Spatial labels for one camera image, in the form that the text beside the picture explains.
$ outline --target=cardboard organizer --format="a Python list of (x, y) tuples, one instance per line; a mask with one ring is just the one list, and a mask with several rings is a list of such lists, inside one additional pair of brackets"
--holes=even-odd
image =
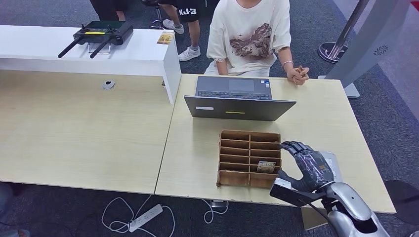
[[(278, 133), (223, 130), (219, 142), (217, 186), (271, 188), (281, 169)], [(259, 173), (259, 161), (275, 162), (272, 173)]]

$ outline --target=black chair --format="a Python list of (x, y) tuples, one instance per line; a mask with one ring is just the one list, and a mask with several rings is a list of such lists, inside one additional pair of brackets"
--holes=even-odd
[(157, 20), (153, 21), (152, 24), (156, 24), (156, 23), (159, 23), (159, 24), (158, 26), (150, 26), (150, 29), (164, 30), (162, 13), (160, 12), (160, 7), (159, 7), (159, 4), (157, 3), (157, 0), (141, 0), (141, 2), (146, 6), (153, 6), (156, 9)]

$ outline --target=laptop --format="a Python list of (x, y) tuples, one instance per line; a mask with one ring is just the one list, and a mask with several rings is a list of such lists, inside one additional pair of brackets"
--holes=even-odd
[(199, 76), (184, 96), (193, 117), (275, 121), (296, 101), (272, 100), (268, 79)]

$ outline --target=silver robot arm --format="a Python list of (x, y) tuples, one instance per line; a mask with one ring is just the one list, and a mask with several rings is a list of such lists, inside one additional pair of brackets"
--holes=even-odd
[(320, 152), (300, 142), (284, 142), (280, 147), (294, 157), (303, 178), (296, 180), (280, 170), (270, 190), (272, 197), (298, 207), (321, 199), (327, 211), (324, 217), (338, 237), (390, 237), (358, 193), (333, 180)]
[(333, 183), (326, 189), (328, 221), (339, 237), (390, 237), (377, 216), (358, 193), (346, 183)]

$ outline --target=clasped hands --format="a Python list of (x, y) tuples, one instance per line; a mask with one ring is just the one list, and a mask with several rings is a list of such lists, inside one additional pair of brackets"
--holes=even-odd
[(287, 71), (287, 78), (288, 81), (296, 84), (296, 85), (303, 85), (306, 80), (308, 80), (307, 72), (309, 68), (303, 68), (299, 66), (298, 68), (291, 68)]

